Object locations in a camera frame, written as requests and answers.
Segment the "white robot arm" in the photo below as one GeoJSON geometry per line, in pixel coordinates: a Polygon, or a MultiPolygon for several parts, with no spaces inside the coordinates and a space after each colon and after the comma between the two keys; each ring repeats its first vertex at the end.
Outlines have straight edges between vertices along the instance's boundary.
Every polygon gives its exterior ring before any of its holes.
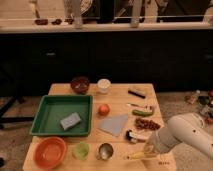
{"type": "Polygon", "coordinates": [[[165,154],[185,143],[213,160],[213,136],[204,127],[204,119],[196,113],[175,115],[151,134],[144,146],[145,153],[165,154]]]}

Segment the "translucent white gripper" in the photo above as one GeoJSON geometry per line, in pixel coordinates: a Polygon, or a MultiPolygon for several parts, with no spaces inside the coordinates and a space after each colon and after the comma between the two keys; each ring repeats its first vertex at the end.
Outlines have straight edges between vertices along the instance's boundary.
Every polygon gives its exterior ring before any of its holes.
{"type": "Polygon", "coordinates": [[[148,158],[156,157],[159,154],[157,146],[158,146],[157,132],[153,132],[144,145],[145,155],[148,158]]]}

